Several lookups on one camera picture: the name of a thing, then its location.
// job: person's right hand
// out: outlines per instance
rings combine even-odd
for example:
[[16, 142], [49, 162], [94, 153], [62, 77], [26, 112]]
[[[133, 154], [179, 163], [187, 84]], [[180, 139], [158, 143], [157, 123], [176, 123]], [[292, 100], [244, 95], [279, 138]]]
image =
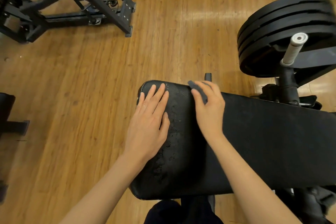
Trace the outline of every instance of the person's right hand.
[[219, 136], [223, 135], [222, 127], [225, 101], [217, 84], [208, 81], [204, 82], [211, 87], [202, 82], [195, 83], [207, 95], [207, 104], [203, 103], [202, 96], [196, 89], [192, 89], [191, 93], [195, 99], [198, 126], [208, 144], [211, 146], [213, 140], [216, 140]]

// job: black weight plate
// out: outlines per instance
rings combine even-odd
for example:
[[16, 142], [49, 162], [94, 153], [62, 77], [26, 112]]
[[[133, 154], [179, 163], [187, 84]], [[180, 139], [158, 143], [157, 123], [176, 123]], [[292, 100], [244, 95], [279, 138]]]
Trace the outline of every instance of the black weight plate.
[[259, 39], [239, 57], [240, 70], [259, 78], [278, 76], [278, 67], [291, 37], [298, 33], [308, 34], [308, 41], [301, 52], [336, 46], [336, 26], [312, 25], [291, 28]]
[[275, 10], [279, 10], [281, 8], [291, 6], [291, 5], [297, 5], [302, 3], [319, 3], [319, 2], [326, 2], [330, 3], [329, 0], [276, 0], [272, 3], [269, 3], [268, 5], [265, 5], [264, 7], [260, 8], [258, 11], [256, 11], [254, 14], [252, 14], [246, 22], [241, 26], [240, 30], [238, 31], [237, 39], [241, 35], [241, 33], [249, 26], [251, 25], [255, 20], [258, 20], [264, 16], [266, 16], [269, 13], [274, 12]]
[[296, 28], [300, 26], [309, 25], [335, 25], [335, 16], [327, 14], [296, 14], [274, 21], [262, 28], [255, 31], [250, 37], [248, 37], [240, 46], [239, 53], [242, 53], [251, 44], [259, 39], [284, 31], [290, 28]]
[[301, 13], [322, 13], [322, 14], [334, 14], [334, 8], [329, 3], [304, 3], [299, 5], [292, 5], [280, 10], [276, 10], [265, 17], [262, 17], [254, 21], [250, 26], [248, 26], [238, 38], [238, 48], [241, 46], [241, 43], [246, 40], [252, 33], [259, 28], [270, 24], [276, 20]]

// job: finger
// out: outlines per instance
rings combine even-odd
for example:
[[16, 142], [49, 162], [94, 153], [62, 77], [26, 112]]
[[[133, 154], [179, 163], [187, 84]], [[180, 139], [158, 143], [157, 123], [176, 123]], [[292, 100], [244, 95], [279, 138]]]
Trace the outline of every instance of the finger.
[[148, 103], [148, 107], [146, 108], [146, 113], [147, 114], [150, 114], [150, 115], [153, 114], [153, 112], [155, 111], [163, 93], [165, 93], [165, 87], [166, 87], [166, 85], [164, 83], [162, 83], [160, 85], [159, 89], [157, 90], [155, 95], [152, 97], [152, 99]]
[[195, 83], [204, 91], [204, 93], [207, 95], [208, 99], [211, 99], [213, 97], [214, 92], [213, 92], [213, 90], [211, 89], [210, 86], [205, 85], [204, 83], [199, 82], [199, 81], [196, 81]]
[[218, 97], [221, 97], [222, 94], [221, 94], [221, 90], [219, 89], [218, 85], [213, 83], [213, 82], [209, 82], [209, 81], [202, 81], [204, 83], [207, 83], [213, 90], [213, 92], [218, 96]]
[[139, 113], [140, 110], [141, 110], [141, 107], [142, 107], [142, 104], [144, 103], [144, 100], [145, 100], [145, 93], [141, 92], [140, 93], [140, 97], [139, 97], [139, 102], [138, 102], [138, 105], [136, 106], [136, 109], [135, 109], [135, 113]]
[[150, 88], [150, 90], [148, 91], [148, 94], [147, 94], [147, 97], [145, 98], [142, 106], [141, 106], [141, 110], [140, 110], [140, 113], [144, 113], [145, 110], [147, 109], [147, 106], [150, 102], [150, 100], [152, 99], [154, 93], [155, 93], [155, 90], [156, 90], [156, 85], [153, 84]]
[[159, 133], [159, 140], [162, 141], [162, 144], [166, 141], [168, 130], [169, 130], [170, 121], [168, 118], [167, 112], [165, 112], [162, 116], [162, 124]]
[[204, 107], [204, 102], [203, 102], [202, 96], [199, 93], [199, 91], [196, 90], [196, 89], [192, 89], [191, 90], [191, 94], [193, 95], [193, 97], [195, 99], [196, 108], [202, 108], [202, 107]]
[[163, 115], [163, 112], [165, 111], [166, 109], [166, 105], [167, 105], [167, 102], [168, 102], [168, 98], [169, 98], [169, 92], [166, 91], [160, 102], [157, 104], [157, 107], [155, 108], [155, 111], [153, 113], [154, 116], [157, 116], [157, 117], [162, 117]]

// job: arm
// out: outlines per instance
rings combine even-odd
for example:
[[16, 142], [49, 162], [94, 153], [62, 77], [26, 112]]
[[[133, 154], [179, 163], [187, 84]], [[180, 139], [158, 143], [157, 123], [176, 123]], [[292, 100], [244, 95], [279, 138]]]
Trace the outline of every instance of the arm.
[[195, 82], [208, 97], [204, 105], [193, 89], [196, 118], [203, 136], [215, 152], [232, 190], [251, 224], [300, 224], [299, 219], [272, 192], [226, 139], [222, 130], [225, 101], [219, 87], [211, 82]]
[[156, 94], [155, 89], [153, 85], [146, 99], [144, 93], [140, 94], [128, 128], [124, 153], [60, 224], [105, 223], [132, 180], [159, 151], [167, 139], [170, 125], [167, 113], [163, 113], [169, 93], [165, 92], [164, 84]]

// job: wooden floor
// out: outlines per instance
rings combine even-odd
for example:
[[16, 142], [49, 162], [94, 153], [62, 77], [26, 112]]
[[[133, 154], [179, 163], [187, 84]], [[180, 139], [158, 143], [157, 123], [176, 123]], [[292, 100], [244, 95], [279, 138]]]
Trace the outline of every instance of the wooden floor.
[[[16, 96], [10, 120], [31, 121], [25, 137], [0, 140], [0, 180], [9, 184], [1, 224], [58, 223], [122, 153], [143, 82], [186, 84], [211, 72], [222, 91], [245, 96], [271, 82], [239, 70], [236, 36], [274, 0], [134, 1], [131, 38], [110, 25], [50, 30], [27, 45], [0, 39], [0, 91]], [[75, 8], [62, 0], [44, 13]], [[300, 94], [336, 111], [335, 79], [328, 73]], [[155, 203], [127, 190], [108, 223], [142, 224]], [[216, 197], [216, 214], [246, 223], [231, 194]]]

